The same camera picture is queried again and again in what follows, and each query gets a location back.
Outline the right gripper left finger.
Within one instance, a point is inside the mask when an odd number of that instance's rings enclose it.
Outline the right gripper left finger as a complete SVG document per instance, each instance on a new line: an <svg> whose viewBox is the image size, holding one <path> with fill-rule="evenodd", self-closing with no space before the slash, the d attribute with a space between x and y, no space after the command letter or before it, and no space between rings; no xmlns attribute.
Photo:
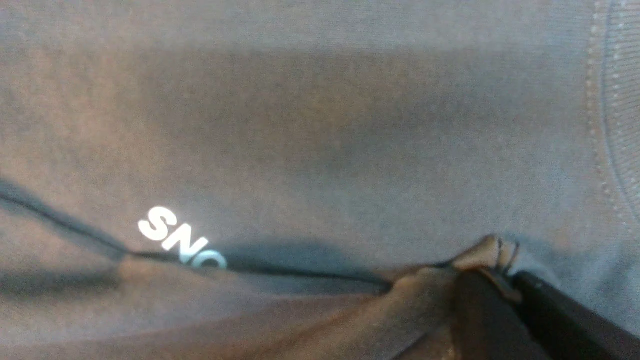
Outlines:
<svg viewBox="0 0 640 360"><path fill-rule="evenodd" d="M453 338L457 360L548 360L512 306L478 271L454 282Z"/></svg>

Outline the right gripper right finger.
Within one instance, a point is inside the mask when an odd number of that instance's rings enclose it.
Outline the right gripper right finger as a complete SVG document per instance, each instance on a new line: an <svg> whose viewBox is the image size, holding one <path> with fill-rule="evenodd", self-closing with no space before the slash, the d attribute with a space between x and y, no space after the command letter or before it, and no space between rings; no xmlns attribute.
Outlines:
<svg viewBox="0 0 640 360"><path fill-rule="evenodd" d="M553 360L638 360L640 340L530 272L513 278L519 317Z"/></svg>

